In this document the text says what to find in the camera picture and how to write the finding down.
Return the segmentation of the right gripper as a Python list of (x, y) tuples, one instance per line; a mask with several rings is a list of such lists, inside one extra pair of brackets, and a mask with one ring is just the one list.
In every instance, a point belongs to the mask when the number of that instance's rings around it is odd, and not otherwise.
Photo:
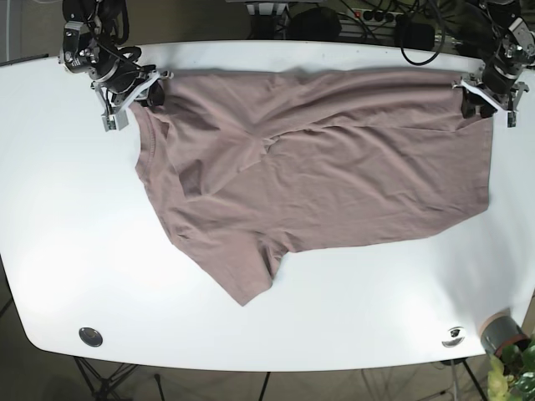
[(139, 69), (121, 60), (99, 61), (90, 68), (91, 88), (104, 112), (105, 131), (122, 130), (128, 125), (127, 109), (134, 103), (142, 107), (163, 105), (161, 81), (171, 79), (171, 71), (159, 71), (154, 64)]

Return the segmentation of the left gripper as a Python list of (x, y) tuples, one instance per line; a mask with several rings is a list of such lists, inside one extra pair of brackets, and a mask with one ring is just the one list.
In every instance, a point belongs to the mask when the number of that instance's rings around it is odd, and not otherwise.
[(478, 114), (482, 119), (488, 119), (503, 111), (507, 114), (507, 127), (515, 128), (518, 104), (529, 91), (529, 86), (519, 78), (530, 68), (530, 63), (492, 56), (476, 72), (462, 74), (452, 83), (452, 88), (462, 92), (463, 118), (470, 119)]

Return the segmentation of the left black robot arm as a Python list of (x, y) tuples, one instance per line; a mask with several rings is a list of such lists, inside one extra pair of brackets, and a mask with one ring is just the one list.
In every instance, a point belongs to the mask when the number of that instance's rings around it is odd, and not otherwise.
[[(434, 53), (425, 61), (409, 58), (405, 49), (414, 32), (412, 20), (430, 10), (440, 31)], [(522, 17), (520, 1), (462, 1), (450, 22), (437, 1), (426, 1), (399, 23), (396, 46), (407, 63), (423, 67), (434, 62), (451, 37), (466, 45), (480, 60), (480, 66), (463, 73), (451, 84), (461, 91), (461, 114), (465, 119), (479, 114), (488, 119), (498, 112), (507, 114), (507, 126), (517, 126), (518, 105), (529, 92), (520, 77), (534, 69), (534, 31)]]

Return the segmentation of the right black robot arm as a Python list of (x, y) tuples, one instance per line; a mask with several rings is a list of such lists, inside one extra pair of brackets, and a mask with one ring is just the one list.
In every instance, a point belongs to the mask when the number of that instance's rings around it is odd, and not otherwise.
[(86, 73), (91, 89), (104, 107), (107, 131), (128, 125), (127, 109), (133, 103), (161, 106), (161, 81), (173, 73), (154, 64), (140, 65), (141, 48), (127, 46), (130, 21), (125, 1), (63, 1), (65, 19), (59, 62), (72, 74)]

